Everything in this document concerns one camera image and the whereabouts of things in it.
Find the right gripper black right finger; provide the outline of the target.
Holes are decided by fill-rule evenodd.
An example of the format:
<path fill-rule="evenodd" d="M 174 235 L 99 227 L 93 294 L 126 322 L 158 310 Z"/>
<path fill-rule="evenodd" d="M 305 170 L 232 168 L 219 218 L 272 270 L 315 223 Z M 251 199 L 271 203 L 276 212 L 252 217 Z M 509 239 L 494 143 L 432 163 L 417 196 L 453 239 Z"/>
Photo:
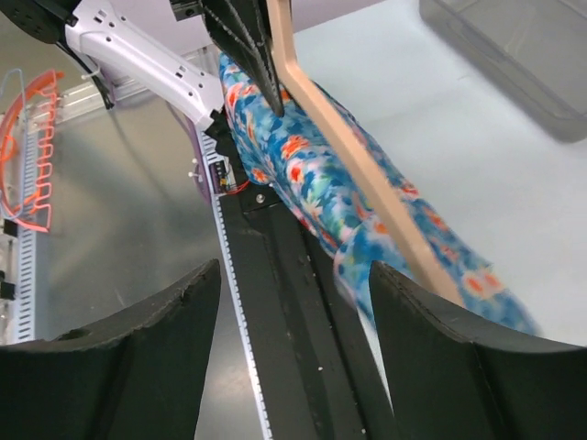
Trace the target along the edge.
<path fill-rule="evenodd" d="M 585 348 L 492 323 L 381 262 L 370 286 L 403 439 L 585 438 Z"/>

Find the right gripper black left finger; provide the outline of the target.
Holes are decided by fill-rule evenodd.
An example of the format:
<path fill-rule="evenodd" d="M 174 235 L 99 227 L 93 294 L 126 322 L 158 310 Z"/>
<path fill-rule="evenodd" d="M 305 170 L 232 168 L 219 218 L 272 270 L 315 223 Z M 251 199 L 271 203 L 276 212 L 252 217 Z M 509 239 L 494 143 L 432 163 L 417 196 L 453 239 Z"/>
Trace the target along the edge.
<path fill-rule="evenodd" d="M 4 439 L 191 439 L 221 292 L 211 260 L 54 340 L 1 349 Z"/>

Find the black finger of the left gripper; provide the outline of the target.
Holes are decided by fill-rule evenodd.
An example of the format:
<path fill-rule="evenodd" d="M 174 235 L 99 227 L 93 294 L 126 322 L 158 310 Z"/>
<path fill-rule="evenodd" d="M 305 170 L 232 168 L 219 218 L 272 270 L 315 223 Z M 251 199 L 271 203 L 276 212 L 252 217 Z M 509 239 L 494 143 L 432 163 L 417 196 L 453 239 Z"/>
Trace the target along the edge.
<path fill-rule="evenodd" d="M 281 115 L 283 101 L 271 55 L 267 3 L 204 0 L 201 6 L 210 38 L 255 82 L 273 113 Z"/>

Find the wooden hanger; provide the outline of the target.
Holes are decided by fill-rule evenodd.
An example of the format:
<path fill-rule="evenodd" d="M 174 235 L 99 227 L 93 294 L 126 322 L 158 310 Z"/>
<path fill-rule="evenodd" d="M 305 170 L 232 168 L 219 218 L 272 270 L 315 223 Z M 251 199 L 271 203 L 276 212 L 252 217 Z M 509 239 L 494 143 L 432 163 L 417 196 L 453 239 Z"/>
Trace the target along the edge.
<path fill-rule="evenodd" d="M 267 9 L 271 26 L 271 55 L 280 83 L 312 118 L 347 167 L 419 283 L 428 291 L 462 306 L 458 286 L 437 262 L 432 248 L 394 192 L 386 175 L 359 142 L 352 128 L 298 64 L 290 3 L 269 0 Z"/>

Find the blue floral cloth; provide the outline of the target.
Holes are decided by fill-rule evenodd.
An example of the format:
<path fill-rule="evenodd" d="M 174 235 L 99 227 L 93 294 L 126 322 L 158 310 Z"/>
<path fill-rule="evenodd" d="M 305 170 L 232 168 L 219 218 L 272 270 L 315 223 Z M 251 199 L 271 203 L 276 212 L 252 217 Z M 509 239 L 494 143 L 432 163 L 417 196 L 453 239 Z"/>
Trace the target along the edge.
<path fill-rule="evenodd" d="M 333 259 L 338 292 L 370 324 L 375 322 L 370 271 L 382 261 L 412 275 L 399 247 L 368 199 L 306 112 L 282 93 L 283 117 L 270 109 L 259 87 L 226 53 L 219 55 L 230 134 L 249 179 L 269 185 Z M 376 139 L 335 98 L 330 103 L 382 168 L 439 262 L 456 282 L 465 309 L 529 335 L 537 326 L 523 305 L 393 165 Z"/>

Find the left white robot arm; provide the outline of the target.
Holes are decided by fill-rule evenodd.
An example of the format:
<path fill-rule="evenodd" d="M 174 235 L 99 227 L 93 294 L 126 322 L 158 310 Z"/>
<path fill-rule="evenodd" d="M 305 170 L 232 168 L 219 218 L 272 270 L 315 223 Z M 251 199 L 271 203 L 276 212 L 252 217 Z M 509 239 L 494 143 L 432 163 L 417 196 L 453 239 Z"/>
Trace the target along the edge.
<path fill-rule="evenodd" d="M 270 20 L 261 1 L 200 1 L 212 41 L 259 87 L 271 110 L 283 114 L 271 58 Z M 4 1 L 2 13 L 34 39 L 119 68 L 182 111 L 213 138 L 228 132 L 220 81 L 133 25 L 108 1 Z"/>

